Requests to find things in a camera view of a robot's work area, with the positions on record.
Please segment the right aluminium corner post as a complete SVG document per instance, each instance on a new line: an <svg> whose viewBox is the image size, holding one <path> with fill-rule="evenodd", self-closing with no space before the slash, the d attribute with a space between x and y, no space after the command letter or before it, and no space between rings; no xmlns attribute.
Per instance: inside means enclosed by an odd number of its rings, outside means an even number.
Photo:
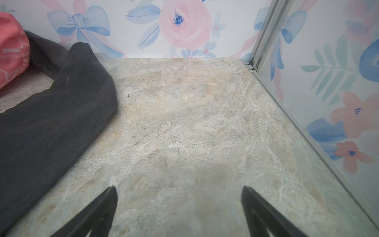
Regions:
<svg viewBox="0 0 379 237"><path fill-rule="evenodd" d="M267 8L249 59L249 64L257 74L262 72L293 4L291 0L275 0Z"/></svg>

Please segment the black cloth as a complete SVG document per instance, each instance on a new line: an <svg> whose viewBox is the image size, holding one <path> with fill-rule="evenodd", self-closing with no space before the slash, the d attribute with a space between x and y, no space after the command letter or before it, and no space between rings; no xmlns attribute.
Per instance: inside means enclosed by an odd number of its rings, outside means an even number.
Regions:
<svg viewBox="0 0 379 237"><path fill-rule="evenodd" d="M89 44L26 33L51 87L1 113L1 235L78 161L118 110L114 80Z"/></svg>

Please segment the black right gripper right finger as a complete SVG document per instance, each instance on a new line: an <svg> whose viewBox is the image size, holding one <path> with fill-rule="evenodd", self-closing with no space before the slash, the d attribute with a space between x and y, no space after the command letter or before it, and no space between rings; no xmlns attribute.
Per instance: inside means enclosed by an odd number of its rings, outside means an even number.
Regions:
<svg viewBox="0 0 379 237"><path fill-rule="evenodd" d="M241 204L249 233L252 237L306 236L304 232L251 187L243 187Z"/></svg>

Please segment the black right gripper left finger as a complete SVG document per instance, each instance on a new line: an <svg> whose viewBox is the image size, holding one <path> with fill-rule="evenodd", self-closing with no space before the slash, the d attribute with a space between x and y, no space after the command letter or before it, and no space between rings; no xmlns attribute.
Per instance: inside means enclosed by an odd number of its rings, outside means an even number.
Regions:
<svg viewBox="0 0 379 237"><path fill-rule="evenodd" d="M107 237L117 208L118 195L114 186L108 187L53 237Z"/></svg>

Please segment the pink patterned cloth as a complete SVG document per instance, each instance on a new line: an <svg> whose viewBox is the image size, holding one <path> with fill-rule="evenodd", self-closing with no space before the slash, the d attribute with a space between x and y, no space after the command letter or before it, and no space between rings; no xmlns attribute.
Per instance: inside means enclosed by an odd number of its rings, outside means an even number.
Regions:
<svg viewBox="0 0 379 237"><path fill-rule="evenodd" d="M30 43L20 23L1 12L1 88L22 74L30 62Z"/></svg>

